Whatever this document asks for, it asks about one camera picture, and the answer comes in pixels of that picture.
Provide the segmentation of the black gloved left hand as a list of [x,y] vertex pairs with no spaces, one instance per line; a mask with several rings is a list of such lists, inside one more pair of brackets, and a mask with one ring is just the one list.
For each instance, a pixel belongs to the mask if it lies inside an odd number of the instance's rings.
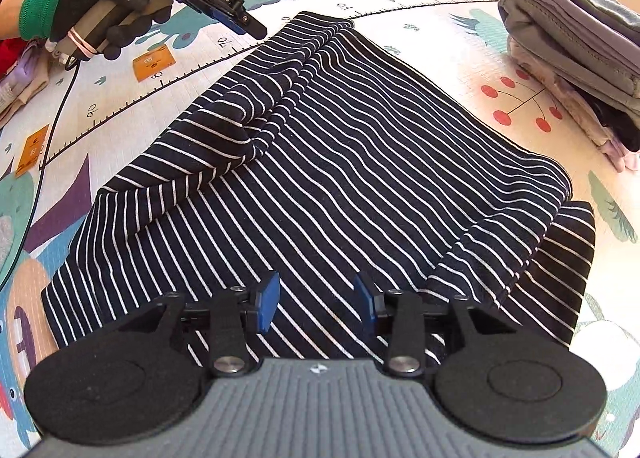
[[2,0],[1,34],[50,40],[62,54],[117,59],[154,23],[171,16],[172,0]]

